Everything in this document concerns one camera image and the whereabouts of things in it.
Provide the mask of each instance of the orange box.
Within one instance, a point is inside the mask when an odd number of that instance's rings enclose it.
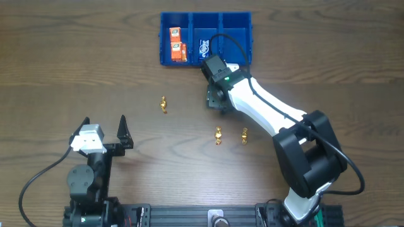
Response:
[[[172,61],[182,61],[181,60],[181,42],[171,43],[171,60]]]
[[[181,42],[181,28],[180,27],[170,28],[170,41],[171,42]]]
[[[187,45],[181,45],[181,60],[186,62],[187,61]]]

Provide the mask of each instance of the cable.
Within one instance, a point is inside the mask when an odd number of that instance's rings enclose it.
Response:
[[[27,215],[24,212],[23,209],[23,197],[24,197],[24,193],[27,190],[27,188],[30,186],[30,184],[36,180],[39,176],[41,176],[42,174],[44,174],[46,171],[50,170],[51,168],[54,168],[57,164],[59,164],[61,161],[63,161],[69,154],[71,150],[71,146],[69,146],[68,150],[65,152],[65,154],[59,159],[57,160],[55,163],[51,164],[50,166],[44,168],[41,172],[37,173],[35,176],[33,176],[31,178],[31,180],[29,180],[25,186],[23,187],[23,189],[21,190],[20,193],[20,197],[18,198],[18,208],[20,209],[20,213],[21,216],[23,216],[24,220],[28,223],[29,226],[31,227],[35,227],[35,225],[30,221],[30,219],[27,217]]]
[[[360,182],[360,187],[358,190],[355,191],[348,191],[348,192],[344,192],[344,191],[337,191],[337,190],[326,190],[324,192],[321,192],[319,194],[319,198],[321,199],[323,194],[335,194],[335,195],[357,195],[360,194],[361,192],[363,192],[365,190],[365,179],[362,175],[362,173],[360,172],[359,168],[355,165],[355,163],[342,151],[340,151],[338,148],[336,148],[334,145],[332,145],[330,142],[328,142],[325,138],[323,138],[322,136],[320,136],[316,131],[312,130],[310,127],[304,125],[302,122],[299,122],[298,120],[294,119],[293,117],[289,116],[287,113],[281,111],[280,109],[276,108],[276,106],[272,105],[270,102],[266,101],[262,96],[260,96],[257,91],[253,88],[253,84],[251,83],[251,74],[250,74],[250,65],[249,65],[249,61],[247,58],[247,54],[246,52],[243,50],[242,46],[240,45],[240,43],[238,41],[236,41],[233,37],[231,37],[230,35],[224,34],[224,33],[218,33],[214,36],[212,36],[209,40],[209,53],[211,54],[211,41],[218,36],[223,36],[228,38],[229,40],[233,41],[233,43],[240,49],[244,60],[246,62],[246,66],[247,66],[247,73],[248,73],[248,84],[250,86],[250,89],[253,93],[253,95],[257,96],[262,102],[264,102],[265,104],[267,104],[268,106],[270,106],[272,109],[274,109],[275,111],[277,111],[278,113],[282,114],[286,119],[291,120],[292,122],[294,122],[295,124],[297,124],[300,128],[304,129],[305,131],[307,131],[309,134],[311,134],[312,136],[314,136],[316,139],[318,139],[319,141],[323,142],[324,144],[326,144],[327,146],[329,146],[331,149],[333,149],[341,158],[343,158],[344,160],[347,161],[347,163],[352,167],[352,169],[355,171],[356,175],[358,176],[359,182]]]

